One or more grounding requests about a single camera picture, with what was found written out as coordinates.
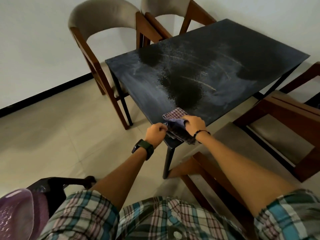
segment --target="shirt sleeve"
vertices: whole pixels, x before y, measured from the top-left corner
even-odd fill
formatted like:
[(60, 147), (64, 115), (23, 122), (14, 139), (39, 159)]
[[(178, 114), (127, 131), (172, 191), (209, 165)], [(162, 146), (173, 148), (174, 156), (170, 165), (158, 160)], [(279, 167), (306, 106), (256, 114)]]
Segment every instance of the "shirt sleeve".
[(320, 199), (299, 189), (278, 197), (255, 218), (259, 239), (320, 239)]
[(99, 192), (79, 191), (68, 196), (38, 240), (115, 239), (118, 222), (118, 210)]

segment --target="person's right arm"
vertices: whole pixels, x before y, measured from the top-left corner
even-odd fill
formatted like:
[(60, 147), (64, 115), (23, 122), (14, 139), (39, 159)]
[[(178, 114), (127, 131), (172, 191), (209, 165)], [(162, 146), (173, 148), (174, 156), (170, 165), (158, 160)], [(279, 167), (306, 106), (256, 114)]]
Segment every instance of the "person's right arm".
[[(201, 118), (186, 115), (184, 119), (188, 121), (186, 130), (190, 135), (193, 136), (198, 130), (206, 130)], [(277, 197), (297, 189), (277, 174), (229, 149), (206, 131), (199, 132), (196, 140), (209, 149), (253, 216), (257, 216)]]

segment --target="hand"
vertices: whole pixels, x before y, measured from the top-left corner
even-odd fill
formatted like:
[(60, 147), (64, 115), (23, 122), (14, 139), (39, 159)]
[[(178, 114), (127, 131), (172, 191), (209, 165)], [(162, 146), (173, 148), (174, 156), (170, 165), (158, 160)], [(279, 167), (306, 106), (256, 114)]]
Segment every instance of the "hand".
[(168, 128), (162, 123), (153, 124), (146, 130), (146, 138), (144, 140), (156, 149), (165, 138), (167, 130)]
[(191, 136), (193, 136), (199, 130), (207, 130), (205, 122), (200, 117), (185, 115), (182, 117), (182, 119), (187, 120), (187, 122), (185, 123), (186, 131)]

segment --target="bracelet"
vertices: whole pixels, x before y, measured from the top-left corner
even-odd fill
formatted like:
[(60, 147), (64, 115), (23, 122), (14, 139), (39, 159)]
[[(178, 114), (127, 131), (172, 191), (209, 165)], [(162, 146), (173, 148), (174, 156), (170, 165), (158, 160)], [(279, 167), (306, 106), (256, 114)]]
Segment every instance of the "bracelet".
[(198, 134), (199, 132), (201, 132), (201, 131), (205, 131), (206, 133), (208, 133), (209, 135), (211, 135), (211, 133), (210, 133), (209, 131), (206, 131), (206, 130), (204, 130), (204, 129), (200, 129), (200, 130), (198, 130), (198, 131), (196, 131), (196, 132), (194, 133), (193, 138), (195, 139), (196, 136), (197, 136), (197, 134)]

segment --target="person's left arm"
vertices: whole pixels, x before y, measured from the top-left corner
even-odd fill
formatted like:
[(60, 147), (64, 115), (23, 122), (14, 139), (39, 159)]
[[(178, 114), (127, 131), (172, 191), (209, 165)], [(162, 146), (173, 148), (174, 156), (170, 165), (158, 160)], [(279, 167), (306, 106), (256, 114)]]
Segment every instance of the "person's left arm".
[[(166, 131), (165, 125), (154, 124), (148, 128), (144, 140), (155, 149)], [(119, 210), (146, 158), (146, 149), (140, 147), (90, 190), (70, 195), (50, 218), (38, 240), (114, 239)]]

